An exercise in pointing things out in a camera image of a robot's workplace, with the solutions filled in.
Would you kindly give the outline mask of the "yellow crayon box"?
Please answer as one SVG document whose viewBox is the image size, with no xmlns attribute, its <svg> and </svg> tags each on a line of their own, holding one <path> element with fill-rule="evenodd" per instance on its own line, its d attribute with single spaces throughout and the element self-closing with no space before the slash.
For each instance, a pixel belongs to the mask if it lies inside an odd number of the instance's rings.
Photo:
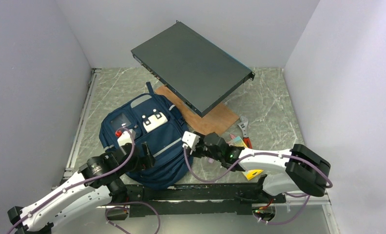
<svg viewBox="0 0 386 234">
<path fill-rule="evenodd" d="M 245 145 L 243 139 L 240 136 L 236 136 L 235 139 L 231 139 L 228 142 L 228 144 L 231 145 L 231 146 L 247 148 L 247 146 Z M 245 171 L 245 172 L 242 172 L 242 173 L 246 177 L 247 180 L 251 180 L 251 179 L 255 178 L 256 176 L 260 175 L 261 173 L 263 173 L 263 171 L 264 170 L 261 170 L 261 169 L 255 169 L 255 170 Z"/>
</svg>

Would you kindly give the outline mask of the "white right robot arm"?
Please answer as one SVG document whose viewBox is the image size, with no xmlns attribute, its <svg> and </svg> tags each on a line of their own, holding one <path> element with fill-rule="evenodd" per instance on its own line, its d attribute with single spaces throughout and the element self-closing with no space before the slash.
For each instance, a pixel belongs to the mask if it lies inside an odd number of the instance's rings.
<svg viewBox="0 0 386 234">
<path fill-rule="evenodd" d="M 322 197 L 333 183 L 329 178 L 331 164 L 303 144 L 280 151 L 256 150 L 229 145 L 216 133 L 203 135 L 186 131 L 182 137 L 185 159 L 208 157 L 219 161 L 227 172 L 263 170 L 255 197 L 267 202 L 273 196 L 302 191 Z"/>
</svg>

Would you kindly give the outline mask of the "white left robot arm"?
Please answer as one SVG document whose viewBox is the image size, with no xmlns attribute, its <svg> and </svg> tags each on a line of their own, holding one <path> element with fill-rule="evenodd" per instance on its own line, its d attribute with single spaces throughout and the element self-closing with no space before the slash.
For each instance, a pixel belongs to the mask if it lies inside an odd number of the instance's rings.
<svg viewBox="0 0 386 234">
<path fill-rule="evenodd" d="M 128 190 L 121 176 L 154 166 L 147 143 L 141 150 L 131 143 L 89 158 L 78 171 L 33 204 L 8 210 L 12 224 L 8 233 L 49 234 L 63 221 L 80 216 L 91 209 L 129 201 Z"/>
</svg>

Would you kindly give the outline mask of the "navy blue student backpack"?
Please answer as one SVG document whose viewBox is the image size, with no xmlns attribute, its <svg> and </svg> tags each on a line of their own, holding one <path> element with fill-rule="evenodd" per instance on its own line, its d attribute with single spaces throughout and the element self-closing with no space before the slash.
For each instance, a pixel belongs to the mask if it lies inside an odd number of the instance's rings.
<svg viewBox="0 0 386 234">
<path fill-rule="evenodd" d="M 147 93 L 133 98 L 104 118 L 99 140 L 105 151 L 114 151 L 122 128 L 132 130 L 136 149 L 142 152 L 141 144 L 146 142 L 155 164 L 152 168 L 126 175 L 151 189 L 164 190 L 189 171 L 182 148 L 182 137 L 188 127 L 179 109 L 169 99 L 156 94 L 150 82 L 146 86 Z"/>
</svg>

